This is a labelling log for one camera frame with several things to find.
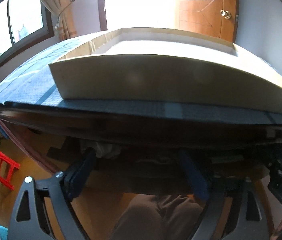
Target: door knob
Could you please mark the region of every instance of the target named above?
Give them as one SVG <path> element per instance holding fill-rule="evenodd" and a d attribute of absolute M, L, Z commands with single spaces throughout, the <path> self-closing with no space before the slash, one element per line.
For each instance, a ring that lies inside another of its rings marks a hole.
<path fill-rule="evenodd" d="M 231 13 L 229 11 L 221 10 L 220 14 L 227 20 L 231 18 Z"/>

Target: window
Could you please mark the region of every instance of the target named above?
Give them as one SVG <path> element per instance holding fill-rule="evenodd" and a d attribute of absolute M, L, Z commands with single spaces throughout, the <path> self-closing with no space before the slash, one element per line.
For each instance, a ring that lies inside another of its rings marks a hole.
<path fill-rule="evenodd" d="M 0 66 L 52 36 L 51 14 L 40 0 L 0 0 Z"/>

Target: person's legs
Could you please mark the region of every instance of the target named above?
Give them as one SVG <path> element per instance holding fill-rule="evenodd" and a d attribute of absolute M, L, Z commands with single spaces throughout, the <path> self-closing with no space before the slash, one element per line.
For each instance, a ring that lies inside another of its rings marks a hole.
<path fill-rule="evenodd" d="M 166 240 L 186 240 L 202 212 L 202 207 L 187 196 L 161 198 L 159 207 L 162 208 Z"/>
<path fill-rule="evenodd" d="M 116 224 L 110 240 L 163 240 L 156 196 L 137 195 Z"/>

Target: window frame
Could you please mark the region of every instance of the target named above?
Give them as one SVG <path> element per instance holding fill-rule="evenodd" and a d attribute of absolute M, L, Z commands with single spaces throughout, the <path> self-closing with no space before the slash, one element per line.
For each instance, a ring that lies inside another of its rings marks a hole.
<path fill-rule="evenodd" d="M 8 28 L 9 28 L 9 34 L 10 34 L 12 46 L 7 51 L 5 51 L 2 55 L 0 55 L 0 67 L 3 66 L 8 61 L 10 61 L 15 56 L 17 56 L 18 54 L 25 51 L 26 49 L 55 35 L 53 24 L 52 24 L 51 13 L 49 12 L 48 9 L 46 9 L 46 7 L 42 2 L 41 2 L 41 14 L 42 14 L 43 27 L 27 35 L 23 39 L 14 42 L 11 23 L 10 23 L 10 0 L 7 0 Z"/>
<path fill-rule="evenodd" d="M 98 0 L 98 9 L 99 9 L 100 30 L 102 32 L 107 31 L 108 24 L 106 21 L 105 0 Z"/>

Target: curtain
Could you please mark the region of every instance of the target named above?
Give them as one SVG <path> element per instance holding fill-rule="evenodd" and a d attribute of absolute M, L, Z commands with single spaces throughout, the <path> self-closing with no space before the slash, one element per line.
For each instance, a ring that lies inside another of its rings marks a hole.
<path fill-rule="evenodd" d="M 73 22 L 70 0 L 41 0 L 46 8 L 59 17 L 57 30 L 60 41 L 77 36 Z"/>

